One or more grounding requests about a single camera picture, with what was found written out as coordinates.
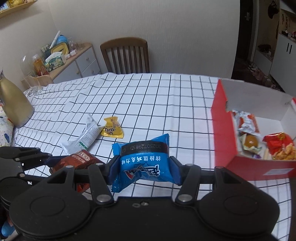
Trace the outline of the brown Oreo packet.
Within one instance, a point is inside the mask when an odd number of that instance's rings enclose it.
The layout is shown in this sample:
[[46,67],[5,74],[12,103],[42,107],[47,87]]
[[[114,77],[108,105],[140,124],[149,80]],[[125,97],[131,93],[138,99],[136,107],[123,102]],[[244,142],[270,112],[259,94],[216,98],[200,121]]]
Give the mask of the brown Oreo packet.
[[95,203],[102,205],[112,201],[111,192],[101,170],[105,168],[105,164],[86,150],[63,157],[52,168],[56,170],[56,173],[30,189],[29,193],[34,197],[47,197],[48,200],[62,203],[70,200],[86,203],[86,197],[76,189],[79,183],[83,182],[87,188],[91,189]]

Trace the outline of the blue snack packet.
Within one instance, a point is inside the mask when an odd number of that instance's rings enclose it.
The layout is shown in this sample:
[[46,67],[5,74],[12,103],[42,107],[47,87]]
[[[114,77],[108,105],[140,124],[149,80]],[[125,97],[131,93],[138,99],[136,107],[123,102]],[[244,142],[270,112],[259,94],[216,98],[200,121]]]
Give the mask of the blue snack packet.
[[119,160],[110,170],[112,192],[119,193],[138,180],[181,185],[180,165],[171,160],[169,147],[167,133],[148,141],[113,144],[113,155]]

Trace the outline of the brown egg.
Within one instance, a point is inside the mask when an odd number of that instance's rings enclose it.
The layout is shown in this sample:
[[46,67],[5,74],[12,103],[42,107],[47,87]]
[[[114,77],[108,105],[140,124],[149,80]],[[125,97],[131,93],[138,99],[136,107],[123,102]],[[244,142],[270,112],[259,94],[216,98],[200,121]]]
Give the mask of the brown egg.
[[258,154],[262,149],[262,147],[258,146],[257,137],[255,137],[251,134],[245,133],[245,134],[241,135],[239,137],[239,139],[241,141],[242,148],[245,151],[248,151],[248,152],[251,152],[254,154]]

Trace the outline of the white orange snack packet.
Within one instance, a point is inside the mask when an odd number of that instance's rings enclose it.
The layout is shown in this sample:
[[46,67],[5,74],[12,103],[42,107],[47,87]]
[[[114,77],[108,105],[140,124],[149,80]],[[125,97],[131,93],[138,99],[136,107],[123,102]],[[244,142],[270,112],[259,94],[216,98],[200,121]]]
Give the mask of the white orange snack packet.
[[253,114],[240,110],[233,110],[232,113],[239,132],[248,133],[254,136],[260,135],[257,121]]

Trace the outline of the red gold snack packet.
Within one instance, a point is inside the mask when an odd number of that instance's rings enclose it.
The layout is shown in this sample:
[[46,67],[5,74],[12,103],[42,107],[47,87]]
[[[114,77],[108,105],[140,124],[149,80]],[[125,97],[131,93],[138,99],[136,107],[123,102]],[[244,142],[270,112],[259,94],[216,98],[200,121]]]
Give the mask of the red gold snack packet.
[[264,136],[269,153],[273,160],[295,161],[295,144],[292,138],[284,133],[273,133]]

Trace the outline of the white green snack packet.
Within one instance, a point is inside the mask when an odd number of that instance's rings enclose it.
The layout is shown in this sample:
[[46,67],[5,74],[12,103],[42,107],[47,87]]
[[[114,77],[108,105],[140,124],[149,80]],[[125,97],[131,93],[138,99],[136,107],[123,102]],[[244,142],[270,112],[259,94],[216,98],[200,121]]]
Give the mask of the white green snack packet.
[[89,114],[86,118],[86,125],[81,135],[73,140],[61,144],[61,147],[67,155],[74,154],[81,150],[88,150],[94,143],[96,138],[100,135],[103,126],[99,125],[97,121]]

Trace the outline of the gold thermos jug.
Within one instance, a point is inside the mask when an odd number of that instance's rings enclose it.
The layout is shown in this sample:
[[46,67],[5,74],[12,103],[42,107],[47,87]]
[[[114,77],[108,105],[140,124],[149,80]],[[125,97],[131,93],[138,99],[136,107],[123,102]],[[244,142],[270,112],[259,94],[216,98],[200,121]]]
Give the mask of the gold thermos jug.
[[1,105],[6,116],[17,128],[24,126],[34,113],[34,107],[27,97],[4,76],[3,70],[1,70]]

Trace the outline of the white checked tablecloth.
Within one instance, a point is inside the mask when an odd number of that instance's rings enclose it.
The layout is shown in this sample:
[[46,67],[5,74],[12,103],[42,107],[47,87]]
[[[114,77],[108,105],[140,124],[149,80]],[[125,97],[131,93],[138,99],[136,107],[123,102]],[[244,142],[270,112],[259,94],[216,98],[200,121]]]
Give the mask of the white checked tablecloth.
[[[182,164],[211,170],[215,147],[210,107],[217,82],[217,77],[199,75],[108,73],[51,84],[35,96],[27,95],[35,112],[25,126],[15,130],[13,144],[61,156],[65,154],[61,144],[82,133],[88,115],[99,125],[105,124],[104,118],[117,116],[124,137],[98,137],[89,149],[101,161],[111,160],[115,142],[150,140],[168,133],[171,155]],[[280,216],[272,234],[278,240],[289,240],[292,199],[288,178],[250,183],[278,202]],[[174,199],[180,188],[168,182],[138,180],[112,194],[115,200],[123,196]],[[155,230],[144,227],[144,217],[126,220],[126,215],[119,219],[110,215],[103,223],[107,227],[99,225],[95,234],[87,233],[79,240],[208,240],[189,217],[173,224],[163,221]]]

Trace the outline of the orange drink bottle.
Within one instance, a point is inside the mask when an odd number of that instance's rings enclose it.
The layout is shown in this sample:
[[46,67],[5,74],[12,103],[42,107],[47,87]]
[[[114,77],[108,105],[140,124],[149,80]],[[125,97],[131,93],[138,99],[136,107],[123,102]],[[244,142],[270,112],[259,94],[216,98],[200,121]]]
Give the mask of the orange drink bottle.
[[43,60],[38,54],[32,57],[32,61],[37,76],[49,75],[48,70],[43,63]]

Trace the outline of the red cardboard box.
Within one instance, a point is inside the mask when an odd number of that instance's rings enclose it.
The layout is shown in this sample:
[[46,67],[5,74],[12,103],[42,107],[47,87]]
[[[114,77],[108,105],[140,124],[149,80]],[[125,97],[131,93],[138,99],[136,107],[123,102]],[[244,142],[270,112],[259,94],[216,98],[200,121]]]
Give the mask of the red cardboard box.
[[216,166],[246,180],[295,177],[295,98],[219,79],[211,114]]

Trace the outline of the green tissue box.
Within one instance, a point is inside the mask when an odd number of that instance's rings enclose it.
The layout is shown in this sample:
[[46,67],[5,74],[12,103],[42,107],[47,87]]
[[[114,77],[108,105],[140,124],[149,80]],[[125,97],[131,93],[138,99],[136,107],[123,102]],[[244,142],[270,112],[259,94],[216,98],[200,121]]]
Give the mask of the green tissue box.
[[48,72],[61,67],[66,63],[66,57],[62,52],[54,52],[45,60],[45,67]]

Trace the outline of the wooden chair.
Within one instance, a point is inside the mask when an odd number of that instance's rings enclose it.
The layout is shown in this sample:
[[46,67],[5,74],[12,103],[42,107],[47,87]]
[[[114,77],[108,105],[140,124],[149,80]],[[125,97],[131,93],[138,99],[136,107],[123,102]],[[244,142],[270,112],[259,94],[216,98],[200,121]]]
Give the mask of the wooden chair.
[[149,73],[149,52],[146,40],[123,37],[106,41],[100,50],[108,72],[116,74]]

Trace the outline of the yellow blue container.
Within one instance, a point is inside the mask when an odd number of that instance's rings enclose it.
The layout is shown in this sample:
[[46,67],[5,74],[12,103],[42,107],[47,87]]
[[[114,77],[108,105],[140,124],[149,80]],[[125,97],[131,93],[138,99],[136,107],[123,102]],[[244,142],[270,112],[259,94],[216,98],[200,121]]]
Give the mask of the yellow blue container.
[[67,55],[69,54],[68,39],[64,35],[60,35],[52,47],[51,44],[47,44],[41,48],[41,51],[45,58],[55,52],[62,52],[64,55]]

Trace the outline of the wooden wall shelf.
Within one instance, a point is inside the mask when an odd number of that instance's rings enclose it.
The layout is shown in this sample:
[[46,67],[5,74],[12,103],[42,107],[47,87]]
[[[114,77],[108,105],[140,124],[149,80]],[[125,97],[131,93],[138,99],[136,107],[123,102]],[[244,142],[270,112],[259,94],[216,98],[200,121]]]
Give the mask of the wooden wall shelf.
[[25,1],[22,4],[19,4],[17,6],[12,6],[12,7],[10,7],[9,4],[5,3],[4,5],[6,5],[7,8],[5,8],[5,7],[1,8],[1,19],[4,18],[5,16],[12,14],[12,13],[29,8],[31,5],[33,5],[36,2],[37,1]]

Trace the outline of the white wall cabinets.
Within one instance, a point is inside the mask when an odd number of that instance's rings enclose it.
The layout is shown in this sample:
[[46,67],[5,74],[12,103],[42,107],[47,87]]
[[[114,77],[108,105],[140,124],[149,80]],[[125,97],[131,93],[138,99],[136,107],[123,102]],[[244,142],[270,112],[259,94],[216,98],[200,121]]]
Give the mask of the white wall cabinets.
[[295,95],[295,1],[259,1],[257,40],[249,69],[257,82]]

